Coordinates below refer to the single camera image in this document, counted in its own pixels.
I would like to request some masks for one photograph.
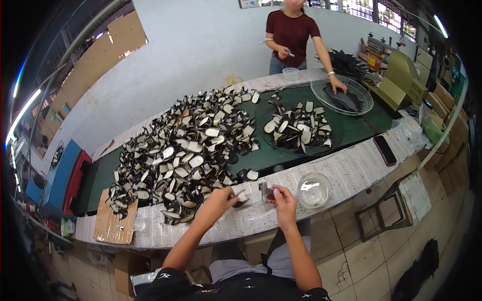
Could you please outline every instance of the tile floor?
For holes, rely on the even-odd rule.
[[[414,170],[420,160],[414,156],[379,185],[387,190],[398,178]],[[427,281],[415,300],[429,300],[447,276],[455,262],[466,220],[470,216],[471,199],[464,187],[449,197],[435,170],[421,172],[432,208],[419,223],[403,229],[387,231],[362,243],[355,222],[356,207],[349,200],[311,219],[311,255],[318,267],[323,287],[331,298],[340,300],[389,301],[391,290],[401,275],[412,265],[429,238],[439,242],[440,267]],[[394,203],[382,207],[386,223],[398,214]],[[366,231],[377,227],[370,214],[362,216]],[[261,262],[276,231],[266,232],[245,240],[251,264]],[[208,266],[211,249],[200,249],[189,266],[190,270]],[[86,256],[53,254],[53,265],[66,283],[74,283],[80,300],[125,301],[131,297],[119,294],[115,288],[113,267],[92,264]]]

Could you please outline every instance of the plastic cup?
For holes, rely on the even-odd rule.
[[[283,75],[285,81],[297,81],[300,70],[297,68],[288,67],[283,69]]]
[[[139,212],[134,212],[129,217],[129,228],[131,231],[143,231],[147,226],[146,220],[139,214]]]
[[[309,173],[298,182],[299,201],[308,209],[321,207],[331,197],[331,194],[331,182],[321,173]]]

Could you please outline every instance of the person's hand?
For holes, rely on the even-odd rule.
[[[278,57],[282,60],[284,60],[287,56],[288,53],[290,53],[290,50],[287,47],[279,45],[278,47]]]
[[[229,208],[239,201],[238,197],[229,198],[230,194],[234,194],[231,187],[215,189],[202,207],[199,208],[199,212],[196,213],[196,218],[193,222],[197,223],[204,230],[209,230]]]
[[[346,95],[348,92],[348,88],[346,87],[346,85],[342,83],[339,79],[337,79],[335,74],[330,74],[329,77],[330,77],[330,83],[333,88],[333,93],[336,94],[336,89],[341,88],[343,90],[343,93],[345,93]]]
[[[276,207],[276,218],[281,231],[296,229],[296,199],[286,187],[273,185],[274,199],[268,199]]]

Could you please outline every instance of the fluorescent light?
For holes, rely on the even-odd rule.
[[[433,18],[435,19],[435,22],[437,22],[437,25],[440,27],[440,30],[442,31],[443,36],[447,39],[449,35],[447,34],[445,27],[443,27],[442,22],[440,22],[440,19],[437,17],[436,14],[433,15]]]
[[[13,150],[13,145],[10,146],[11,150],[12,150],[12,165],[13,165],[13,169],[16,170],[17,169],[17,164],[15,163],[15,151]]]
[[[13,89],[13,98],[17,97],[17,91],[18,91],[18,82],[20,79],[17,79],[17,82],[15,83],[15,88]]]
[[[15,82],[15,88],[13,89],[13,98],[17,97],[18,84],[19,84],[19,82],[20,82],[20,76],[22,75],[22,71],[24,70],[25,61],[24,61],[24,63],[22,64],[22,67],[20,68],[20,72],[18,72],[17,81]]]
[[[22,108],[22,110],[20,111],[20,113],[18,113],[17,118],[15,118],[15,121],[13,122],[12,127],[11,127],[10,130],[8,131],[7,140],[5,141],[5,147],[7,147],[8,142],[10,142],[10,139],[11,139],[12,136],[13,136],[13,131],[14,131],[15,128],[17,127],[18,122],[20,122],[20,119],[22,118],[22,116],[25,114],[25,112],[27,111],[28,107],[30,107],[30,105],[31,105],[32,102],[37,98],[37,96],[40,94],[40,92],[41,92],[41,90],[38,89],[38,90],[32,95],[32,97],[27,101],[27,103],[26,103],[25,106]]]

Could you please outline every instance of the maroon t-shirt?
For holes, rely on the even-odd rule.
[[[284,60],[280,60],[278,52],[275,51],[276,58],[283,64],[295,68],[299,67],[306,58],[308,36],[321,37],[315,20],[305,14],[297,18],[290,18],[282,11],[269,13],[266,32],[274,34],[274,41],[287,47],[295,55],[294,57],[288,55]]]

